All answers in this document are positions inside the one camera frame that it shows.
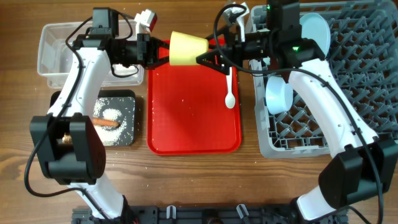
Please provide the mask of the light blue plate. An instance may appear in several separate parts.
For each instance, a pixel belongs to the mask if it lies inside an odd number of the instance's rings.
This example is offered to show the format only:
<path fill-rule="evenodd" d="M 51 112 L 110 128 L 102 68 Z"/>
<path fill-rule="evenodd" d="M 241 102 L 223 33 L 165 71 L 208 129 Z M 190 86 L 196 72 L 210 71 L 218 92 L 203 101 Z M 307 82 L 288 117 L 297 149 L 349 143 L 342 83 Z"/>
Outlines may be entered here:
<path fill-rule="evenodd" d="M 302 26 L 302 38 L 314 40 L 325 56 L 331 44 L 331 32 L 327 21 L 317 13 L 308 13 L 299 20 Z"/>

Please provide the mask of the white plastic spoon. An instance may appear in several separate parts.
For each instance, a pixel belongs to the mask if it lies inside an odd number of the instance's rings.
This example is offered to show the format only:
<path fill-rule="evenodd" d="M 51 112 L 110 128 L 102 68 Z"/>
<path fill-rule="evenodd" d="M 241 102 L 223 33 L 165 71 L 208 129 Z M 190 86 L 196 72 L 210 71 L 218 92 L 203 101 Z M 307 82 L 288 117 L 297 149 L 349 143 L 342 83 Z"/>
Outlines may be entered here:
<path fill-rule="evenodd" d="M 235 106 L 236 99 L 233 95 L 233 68 L 229 67 L 229 73 L 226 76 L 227 94 L 225 96 L 224 102 L 227 108 L 232 109 Z"/>

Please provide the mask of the brown food lump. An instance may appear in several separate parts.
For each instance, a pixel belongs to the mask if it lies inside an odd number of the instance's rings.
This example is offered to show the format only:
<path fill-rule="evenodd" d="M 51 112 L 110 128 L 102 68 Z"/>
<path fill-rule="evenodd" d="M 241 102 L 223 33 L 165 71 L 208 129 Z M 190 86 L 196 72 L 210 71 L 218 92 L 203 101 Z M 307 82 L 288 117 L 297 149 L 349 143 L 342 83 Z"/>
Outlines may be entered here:
<path fill-rule="evenodd" d="M 62 144 L 72 144 L 72 137 L 68 133 L 63 135 Z"/>

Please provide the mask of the grey dishwasher rack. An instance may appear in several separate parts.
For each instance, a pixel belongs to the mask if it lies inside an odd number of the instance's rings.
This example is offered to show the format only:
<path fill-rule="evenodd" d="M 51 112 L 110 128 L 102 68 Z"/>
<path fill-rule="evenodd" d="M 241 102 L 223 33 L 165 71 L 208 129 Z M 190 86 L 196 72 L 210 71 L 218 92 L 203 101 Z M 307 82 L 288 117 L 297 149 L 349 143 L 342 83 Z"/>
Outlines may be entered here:
<path fill-rule="evenodd" d="M 397 5 L 392 1 L 303 3 L 331 33 L 327 60 L 337 84 L 381 139 L 397 139 Z M 253 78 L 259 148 L 266 158 L 328 154 L 321 129 L 300 96 L 290 110 L 271 115 L 265 104 L 266 77 Z"/>

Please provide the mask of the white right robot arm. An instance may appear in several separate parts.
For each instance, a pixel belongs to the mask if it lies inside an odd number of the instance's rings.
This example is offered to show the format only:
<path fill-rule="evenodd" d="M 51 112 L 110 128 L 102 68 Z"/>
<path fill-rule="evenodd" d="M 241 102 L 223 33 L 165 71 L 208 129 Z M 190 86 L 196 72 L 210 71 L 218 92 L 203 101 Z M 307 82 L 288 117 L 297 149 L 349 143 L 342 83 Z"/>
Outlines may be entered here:
<path fill-rule="evenodd" d="M 269 1 L 266 29 L 231 39 L 228 26 L 214 27 L 210 39 L 225 37 L 197 62 L 227 73 L 243 70 L 245 60 L 274 57 L 277 73 L 287 73 L 289 83 L 308 106 L 330 150 L 331 161 L 318 177 L 317 186 L 292 201 L 292 223 L 314 223 L 356 202 L 378 198 L 391 186 L 397 164 L 397 143 L 382 140 L 357 114 L 336 83 L 325 54 L 313 39 L 302 36 L 298 1 Z"/>

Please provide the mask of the red plastic tray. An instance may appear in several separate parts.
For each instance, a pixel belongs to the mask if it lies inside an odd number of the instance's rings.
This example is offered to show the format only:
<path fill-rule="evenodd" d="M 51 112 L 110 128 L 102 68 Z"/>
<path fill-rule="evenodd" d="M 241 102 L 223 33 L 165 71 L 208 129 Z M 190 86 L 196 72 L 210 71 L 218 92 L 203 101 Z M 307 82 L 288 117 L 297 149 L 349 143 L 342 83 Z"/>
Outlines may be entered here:
<path fill-rule="evenodd" d="M 159 156 L 230 153 L 241 145 L 239 105 L 229 109 L 226 75 L 202 65 L 147 72 L 147 146 Z"/>

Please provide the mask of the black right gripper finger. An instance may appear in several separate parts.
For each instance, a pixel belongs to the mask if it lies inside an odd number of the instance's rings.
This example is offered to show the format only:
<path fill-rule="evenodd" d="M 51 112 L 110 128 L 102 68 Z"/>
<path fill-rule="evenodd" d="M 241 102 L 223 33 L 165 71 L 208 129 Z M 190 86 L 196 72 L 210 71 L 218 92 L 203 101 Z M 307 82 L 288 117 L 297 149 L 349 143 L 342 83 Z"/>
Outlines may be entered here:
<path fill-rule="evenodd" d="M 217 44 L 222 49 L 228 49 L 232 47 L 232 34 L 230 33 L 229 26 L 225 25 L 218 28 L 215 33 L 208 35 L 205 39 L 208 41 L 209 49 L 217 49 Z"/>
<path fill-rule="evenodd" d="M 229 69 L 231 68 L 231 65 L 220 54 L 219 50 L 216 49 L 197 56 L 196 62 L 199 65 L 211 68 L 224 75 L 229 75 Z"/>

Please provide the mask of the orange carrot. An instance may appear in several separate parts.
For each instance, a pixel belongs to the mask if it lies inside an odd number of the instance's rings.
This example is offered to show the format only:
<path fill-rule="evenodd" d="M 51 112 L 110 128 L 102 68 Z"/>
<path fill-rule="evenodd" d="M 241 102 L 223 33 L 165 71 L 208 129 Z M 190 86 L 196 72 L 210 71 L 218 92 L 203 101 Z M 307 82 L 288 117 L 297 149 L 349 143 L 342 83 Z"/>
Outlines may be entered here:
<path fill-rule="evenodd" d="M 112 128 L 118 128 L 120 126 L 117 121 L 111 121 L 108 119 L 93 118 L 92 122 L 95 126 L 107 126 Z"/>

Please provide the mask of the yellow plastic cup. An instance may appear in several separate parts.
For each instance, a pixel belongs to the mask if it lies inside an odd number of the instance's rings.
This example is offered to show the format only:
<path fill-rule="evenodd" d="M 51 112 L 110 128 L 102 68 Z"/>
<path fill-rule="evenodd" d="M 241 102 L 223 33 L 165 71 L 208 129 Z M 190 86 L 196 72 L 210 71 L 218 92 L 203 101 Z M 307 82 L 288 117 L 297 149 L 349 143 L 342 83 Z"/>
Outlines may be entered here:
<path fill-rule="evenodd" d="M 169 64 L 171 66 L 198 65 L 196 58 L 206 53 L 208 49 L 208 40 L 173 31 L 169 44 Z"/>

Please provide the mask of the light blue rice bowl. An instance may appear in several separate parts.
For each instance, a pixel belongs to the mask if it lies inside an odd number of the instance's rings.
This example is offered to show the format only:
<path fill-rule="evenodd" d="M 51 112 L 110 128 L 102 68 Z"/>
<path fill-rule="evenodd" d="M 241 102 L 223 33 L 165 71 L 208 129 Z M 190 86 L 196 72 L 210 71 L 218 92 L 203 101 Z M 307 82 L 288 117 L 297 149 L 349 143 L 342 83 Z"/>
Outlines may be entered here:
<path fill-rule="evenodd" d="M 266 106 L 270 114 L 275 115 L 291 109 L 293 89 L 282 77 L 272 76 L 265 89 Z"/>

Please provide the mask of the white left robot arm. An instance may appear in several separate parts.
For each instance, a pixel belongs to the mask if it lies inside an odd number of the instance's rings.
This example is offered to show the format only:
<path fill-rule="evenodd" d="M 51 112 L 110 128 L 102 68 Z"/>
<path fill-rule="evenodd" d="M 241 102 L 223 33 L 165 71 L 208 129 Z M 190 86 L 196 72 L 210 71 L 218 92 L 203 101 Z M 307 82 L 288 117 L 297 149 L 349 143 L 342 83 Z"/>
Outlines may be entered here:
<path fill-rule="evenodd" d="M 34 116 L 31 158 L 38 158 L 43 175 L 77 192 L 89 205 L 95 223 L 138 223 L 124 195 L 104 172 L 106 153 L 93 124 L 93 110 L 104 78 L 114 65 L 154 69 L 165 63 L 196 65 L 211 49 L 209 38 L 174 32 L 170 42 L 132 30 L 119 36 L 119 19 L 129 15 L 96 7 L 83 22 L 86 32 L 72 32 L 65 41 L 73 64 L 58 98 L 44 116 Z"/>

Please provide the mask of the black tray bin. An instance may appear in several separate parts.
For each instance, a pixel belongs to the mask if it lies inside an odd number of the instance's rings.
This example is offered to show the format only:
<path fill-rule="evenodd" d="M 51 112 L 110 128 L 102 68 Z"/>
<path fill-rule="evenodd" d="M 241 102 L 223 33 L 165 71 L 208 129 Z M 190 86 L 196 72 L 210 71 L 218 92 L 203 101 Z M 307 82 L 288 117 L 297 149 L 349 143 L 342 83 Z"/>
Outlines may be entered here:
<path fill-rule="evenodd" d="M 134 142 L 136 96 L 131 90 L 76 91 L 59 93 L 48 112 L 53 115 L 49 136 L 55 141 L 69 135 L 69 144 L 93 149 L 105 146 L 129 146 Z"/>

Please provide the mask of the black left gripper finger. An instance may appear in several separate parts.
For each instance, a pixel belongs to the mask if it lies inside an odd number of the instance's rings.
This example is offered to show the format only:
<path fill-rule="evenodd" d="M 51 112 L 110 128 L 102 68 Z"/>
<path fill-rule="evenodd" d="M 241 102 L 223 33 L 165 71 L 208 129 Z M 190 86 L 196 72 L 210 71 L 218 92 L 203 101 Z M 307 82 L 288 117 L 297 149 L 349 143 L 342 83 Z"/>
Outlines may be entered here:
<path fill-rule="evenodd" d="M 155 58 L 149 62 L 149 68 L 157 68 L 169 62 L 169 57 Z"/>
<path fill-rule="evenodd" d="M 156 37 L 151 37 L 150 40 L 151 40 L 152 46 L 155 48 L 168 49 L 170 47 L 168 42 L 164 42 L 163 40 L 160 40 Z"/>

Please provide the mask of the white rice pile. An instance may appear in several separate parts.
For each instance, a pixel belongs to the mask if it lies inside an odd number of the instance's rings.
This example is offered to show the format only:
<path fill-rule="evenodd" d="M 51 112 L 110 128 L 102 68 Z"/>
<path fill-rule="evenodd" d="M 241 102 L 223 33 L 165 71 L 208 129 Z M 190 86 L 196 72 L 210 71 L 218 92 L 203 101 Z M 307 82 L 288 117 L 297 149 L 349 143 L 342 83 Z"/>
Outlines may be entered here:
<path fill-rule="evenodd" d="M 134 142 L 136 101 L 133 96 L 99 97 L 93 110 L 95 130 L 104 146 L 130 146 Z"/>

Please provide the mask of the clear plastic bin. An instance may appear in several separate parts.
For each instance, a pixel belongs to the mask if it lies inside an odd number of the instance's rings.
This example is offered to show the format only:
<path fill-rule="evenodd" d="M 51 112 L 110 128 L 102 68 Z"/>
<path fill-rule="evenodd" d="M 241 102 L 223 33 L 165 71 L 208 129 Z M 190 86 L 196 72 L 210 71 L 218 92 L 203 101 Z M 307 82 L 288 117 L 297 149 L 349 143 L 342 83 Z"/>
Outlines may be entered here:
<path fill-rule="evenodd" d="M 47 85 L 52 89 L 61 89 L 66 82 L 73 63 L 73 53 L 66 46 L 65 40 L 80 24 L 80 22 L 47 24 L 42 29 L 37 56 L 37 73 L 47 79 Z M 140 65 L 128 68 L 115 65 L 114 71 L 115 74 L 123 75 L 124 78 L 108 73 L 102 82 L 103 88 L 138 86 L 144 80 L 145 69 Z"/>

